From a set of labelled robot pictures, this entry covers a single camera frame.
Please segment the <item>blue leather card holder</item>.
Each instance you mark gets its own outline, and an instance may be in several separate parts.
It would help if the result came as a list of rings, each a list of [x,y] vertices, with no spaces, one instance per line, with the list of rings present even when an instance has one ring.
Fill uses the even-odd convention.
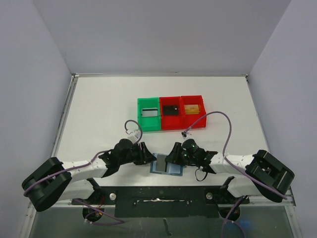
[[[153,155],[157,158],[159,153],[153,153]],[[158,172],[156,171],[156,161],[154,161],[151,162],[150,173],[181,177],[183,175],[183,166],[172,163],[166,163],[166,172]]]

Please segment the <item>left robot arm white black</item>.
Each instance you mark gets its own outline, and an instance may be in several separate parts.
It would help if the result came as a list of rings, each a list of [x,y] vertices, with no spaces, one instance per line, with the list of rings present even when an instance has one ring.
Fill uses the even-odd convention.
[[[94,204],[100,200],[101,191],[92,179],[109,177],[125,164],[141,166],[153,161],[156,157],[144,142],[133,143],[129,139],[121,139],[114,148],[98,152],[91,160],[62,162],[51,157],[22,182],[23,195],[38,212],[67,199],[79,198]]]

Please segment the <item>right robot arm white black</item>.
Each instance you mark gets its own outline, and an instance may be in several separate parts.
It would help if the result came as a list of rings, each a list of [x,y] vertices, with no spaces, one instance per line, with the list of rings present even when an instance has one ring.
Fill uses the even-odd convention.
[[[295,177],[290,168],[266,150],[251,155],[224,155],[199,147],[194,139],[176,142],[165,161],[195,166],[207,174],[245,176],[247,180],[242,185],[230,182],[221,189],[220,196],[227,203],[241,196],[260,194],[272,202],[280,203],[287,199],[286,192]]]

